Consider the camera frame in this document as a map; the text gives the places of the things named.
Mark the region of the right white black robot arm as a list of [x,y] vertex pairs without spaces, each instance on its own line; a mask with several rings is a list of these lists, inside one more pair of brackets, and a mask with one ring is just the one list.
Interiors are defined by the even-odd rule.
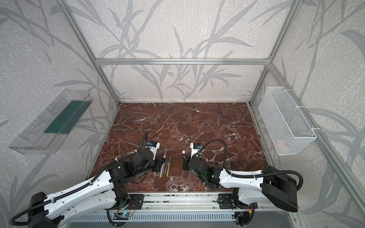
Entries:
[[303,185],[298,172],[280,171],[272,166],[253,172],[234,172],[210,167],[197,156],[183,154],[182,160],[183,170],[192,171],[206,188],[234,189],[231,196],[234,207],[270,202],[283,211],[298,211],[297,192]]

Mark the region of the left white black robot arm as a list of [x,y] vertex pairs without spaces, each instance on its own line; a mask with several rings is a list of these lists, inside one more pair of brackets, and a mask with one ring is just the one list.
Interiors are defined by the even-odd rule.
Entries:
[[94,177],[63,191],[32,196],[29,208],[10,220],[12,226],[56,228],[68,221],[98,210],[122,209],[132,202],[124,185],[138,176],[159,172],[165,158],[156,156],[154,147],[142,148],[115,159]]

